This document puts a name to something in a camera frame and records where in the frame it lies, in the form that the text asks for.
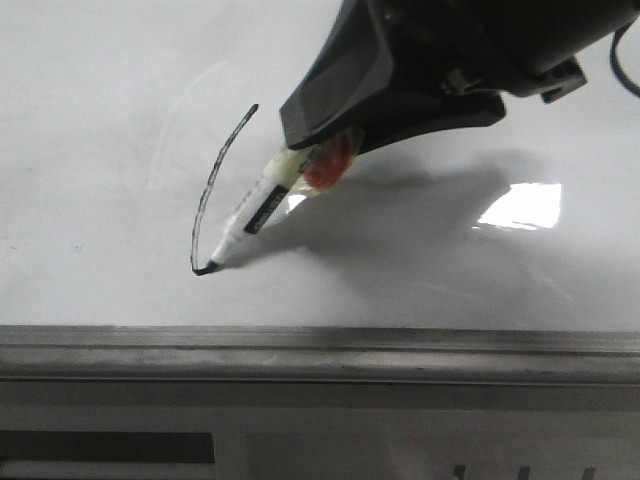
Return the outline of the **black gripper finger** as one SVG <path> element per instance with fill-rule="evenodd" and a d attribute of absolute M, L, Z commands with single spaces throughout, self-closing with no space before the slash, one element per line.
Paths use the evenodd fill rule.
<path fill-rule="evenodd" d="M 396 62 L 382 1 L 345 1 L 315 62 L 280 108 L 292 150 L 391 116 Z"/>

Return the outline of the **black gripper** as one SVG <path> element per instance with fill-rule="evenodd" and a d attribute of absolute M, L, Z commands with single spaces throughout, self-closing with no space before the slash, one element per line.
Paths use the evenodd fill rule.
<path fill-rule="evenodd" d="M 416 136 L 491 126 L 502 92 L 555 102 L 587 83 L 579 52 L 639 17 L 636 1 L 379 1 L 358 155 Z"/>

